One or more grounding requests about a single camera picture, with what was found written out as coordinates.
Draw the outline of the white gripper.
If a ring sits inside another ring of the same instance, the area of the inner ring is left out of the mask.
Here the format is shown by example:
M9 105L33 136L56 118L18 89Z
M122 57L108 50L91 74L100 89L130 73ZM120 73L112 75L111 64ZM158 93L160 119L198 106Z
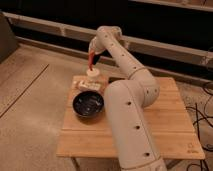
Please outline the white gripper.
M100 54L105 51L105 47L97 37L94 37L89 43L89 51L93 51L96 54L92 62L92 64L96 64L100 59Z

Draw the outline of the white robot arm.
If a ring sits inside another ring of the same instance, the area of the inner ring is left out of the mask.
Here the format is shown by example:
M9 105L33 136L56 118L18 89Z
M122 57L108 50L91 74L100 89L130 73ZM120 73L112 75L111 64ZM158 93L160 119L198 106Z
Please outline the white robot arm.
M107 50L126 75L104 91L108 123L121 171L167 171L144 117L144 109L159 96L160 87L150 71L120 43L117 26L100 26L89 44L89 68L93 58Z

